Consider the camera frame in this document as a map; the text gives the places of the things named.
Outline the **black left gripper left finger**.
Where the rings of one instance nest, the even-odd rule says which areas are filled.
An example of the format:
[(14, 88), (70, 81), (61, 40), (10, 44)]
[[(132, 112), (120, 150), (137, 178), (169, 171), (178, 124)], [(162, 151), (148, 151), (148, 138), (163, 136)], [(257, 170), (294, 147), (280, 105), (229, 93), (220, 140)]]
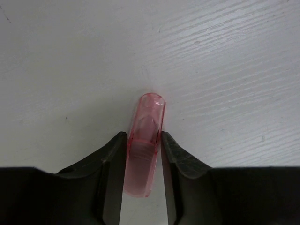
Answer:
[(58, 173), (34, 167), (0, 170), (3, 225), (117, 225), (123, 193), (127, 134)]

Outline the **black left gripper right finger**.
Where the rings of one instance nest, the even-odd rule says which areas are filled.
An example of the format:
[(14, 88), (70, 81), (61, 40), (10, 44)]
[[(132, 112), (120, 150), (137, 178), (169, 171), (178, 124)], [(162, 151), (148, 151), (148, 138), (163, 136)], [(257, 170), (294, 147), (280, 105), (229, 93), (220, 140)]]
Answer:
[(171, 225), (297, 225), (297, 166), (213, 168), (161, 134), (168, 223)]

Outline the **pink translucent eraser case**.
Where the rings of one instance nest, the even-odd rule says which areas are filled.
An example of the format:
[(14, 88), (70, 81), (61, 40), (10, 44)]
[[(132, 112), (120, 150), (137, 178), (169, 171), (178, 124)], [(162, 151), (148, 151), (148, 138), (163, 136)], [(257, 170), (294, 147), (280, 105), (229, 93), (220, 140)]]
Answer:
[(132, 197), (150, 195), (166, 102), (157, 93), (139, 98), (127, 144), (123, 190)]

